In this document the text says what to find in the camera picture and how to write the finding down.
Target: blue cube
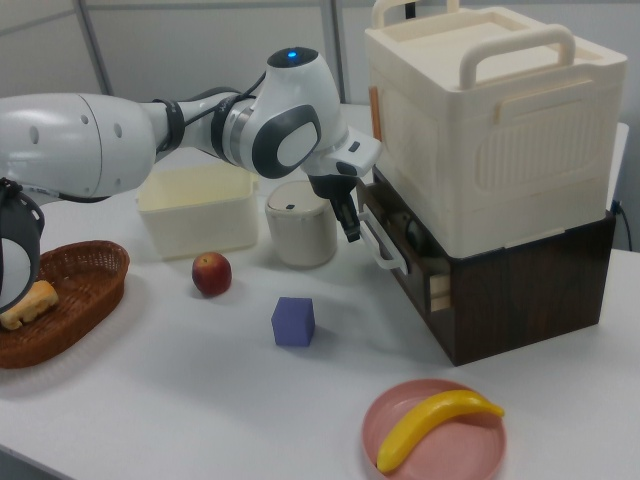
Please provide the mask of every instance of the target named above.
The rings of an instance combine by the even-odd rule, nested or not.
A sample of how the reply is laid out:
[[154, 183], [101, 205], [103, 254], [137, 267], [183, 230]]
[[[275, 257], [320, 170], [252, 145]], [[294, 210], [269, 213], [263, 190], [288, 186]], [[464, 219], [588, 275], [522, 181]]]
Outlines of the blue cube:
[[308, 347], [316, 328], [310, 298], [280, 297], [271, 317], [276, 345]]

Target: white cup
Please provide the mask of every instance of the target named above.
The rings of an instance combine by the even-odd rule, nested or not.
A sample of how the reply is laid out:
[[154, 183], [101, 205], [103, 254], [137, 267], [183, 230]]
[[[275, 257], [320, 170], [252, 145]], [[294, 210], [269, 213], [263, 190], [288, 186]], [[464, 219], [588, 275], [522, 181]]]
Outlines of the white cup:
[[305, 180], [288, 182], [265, 205], [276, 254], [287, 265], [315, 267], [337, 248], [336, 218], [329, 200], [318, 197]]

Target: pink plate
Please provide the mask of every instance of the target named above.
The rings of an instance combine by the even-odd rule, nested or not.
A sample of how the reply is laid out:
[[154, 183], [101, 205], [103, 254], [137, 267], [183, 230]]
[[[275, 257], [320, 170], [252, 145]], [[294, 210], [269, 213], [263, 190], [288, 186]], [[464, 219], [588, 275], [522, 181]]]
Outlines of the pink plate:
[[436, 427], [390, 474], [375, 468], [378, 448], [405, 413], [431, 395], [458, 389], [469, 387], [448, 380], [413, 380], [387, 390], [371, 404], [362, 425], [362, 444], [375, 478], [488, 480], [496, 474], [506, 451], [506, 432], [502, 418], [484, 413]]

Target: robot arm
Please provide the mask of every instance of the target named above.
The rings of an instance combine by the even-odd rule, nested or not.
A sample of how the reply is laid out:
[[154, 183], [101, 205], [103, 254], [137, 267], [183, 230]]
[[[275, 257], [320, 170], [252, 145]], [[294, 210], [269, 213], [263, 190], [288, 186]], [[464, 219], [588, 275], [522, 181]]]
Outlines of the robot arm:
[[[184, 102], [143, 104], [90, 94], [0, 99], [0, 178], [34, 198], [91, 202], [132, 190], [182, 146], [267, 178], [301, 167], [316, 194], [331, 201], [349, 241], [359, 238], [350, 191], [381, 146], [346, 124], [331, 72], [314, 50], [276, 52], [244, 93], [219, 88]], [[39, 247], [22, 247], [33, 242], [6, 237], [6, 205], [21, 208], [11, 199], [0, 208], [0, 312], [26, 294], [39, 259]]]

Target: dark wooden box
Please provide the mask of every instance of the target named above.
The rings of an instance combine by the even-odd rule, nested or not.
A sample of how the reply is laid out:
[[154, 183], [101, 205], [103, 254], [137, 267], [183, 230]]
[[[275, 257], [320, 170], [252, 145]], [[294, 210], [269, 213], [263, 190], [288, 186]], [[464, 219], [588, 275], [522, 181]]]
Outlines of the dark wooden box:
[[[615, 230], [609, 212], [560, 235], [456, 259], [377, 169], [357, 193], [360, 210], [367, 205], [407, 261], [407, 275], [393, 274], [454, 365], [598, 323]], [[432, 298], [443, 279], [447, 295]]]

